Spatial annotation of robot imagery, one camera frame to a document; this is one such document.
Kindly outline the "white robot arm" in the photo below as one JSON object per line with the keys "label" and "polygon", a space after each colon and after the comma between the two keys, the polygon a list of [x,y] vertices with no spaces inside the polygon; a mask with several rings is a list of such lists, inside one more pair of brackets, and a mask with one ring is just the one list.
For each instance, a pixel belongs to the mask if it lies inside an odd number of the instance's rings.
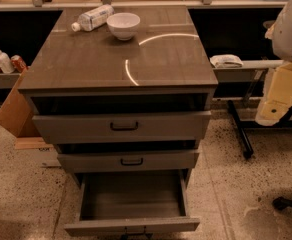
{"label": "white robot arm", "polygon": [[273,53],[283,63],[266,74],[255,121],[262,126],[273,126],[292,107],[292,0],[284,6],[265,37],[272,41]]}

